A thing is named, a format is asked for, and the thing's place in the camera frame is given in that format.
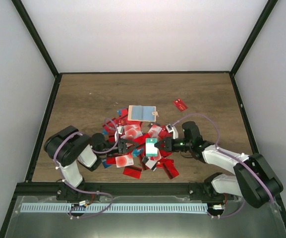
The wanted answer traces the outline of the beige leather card holder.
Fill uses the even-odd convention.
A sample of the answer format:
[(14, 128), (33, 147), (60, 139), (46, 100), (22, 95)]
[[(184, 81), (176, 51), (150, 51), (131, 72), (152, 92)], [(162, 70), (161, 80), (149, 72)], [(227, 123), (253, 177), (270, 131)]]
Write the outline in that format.
[(128, 106), (128, 120), (139, 122), (156, 122), (158, 111), (156, 106)]

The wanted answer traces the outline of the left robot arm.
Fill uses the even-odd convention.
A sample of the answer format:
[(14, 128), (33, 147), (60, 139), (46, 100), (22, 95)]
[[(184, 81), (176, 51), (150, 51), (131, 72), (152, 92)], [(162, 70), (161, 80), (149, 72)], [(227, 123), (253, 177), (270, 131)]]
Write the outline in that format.
[(97, 192), (85, 191), (85, 180), (78, 163), (89, 171), (94, 171), (102, 163), (101, 155), (122, 156), (139, 147), (133, 140), (120, 138), (116, 132), (114, 143), (106, 140), (102, 133), (91, 136), (82, 133), (70, 125), (49, 137), (44, 144), (44, 151), (53, 160), (68, 189), (68, 195), (74, 200), (82, 199), (85, 194), (96, 195)]

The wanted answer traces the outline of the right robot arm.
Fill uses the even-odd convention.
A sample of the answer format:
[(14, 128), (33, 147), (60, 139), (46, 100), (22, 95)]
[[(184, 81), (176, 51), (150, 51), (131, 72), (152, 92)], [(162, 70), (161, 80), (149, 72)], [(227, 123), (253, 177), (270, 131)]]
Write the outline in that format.
[(230, 175), (217, 174), (209, 178), (204, 193), (211, 200), (222, 193), (243, 197), (252, 207), (259, 208), (273, 202), (284, 186), (263, 155), (235, 153), (204, 140), (193, 121), (182, 124), (183, 138), (165, 137), (154, 146), (166, 152), (190, 152), (204, 164), (218, 166)]

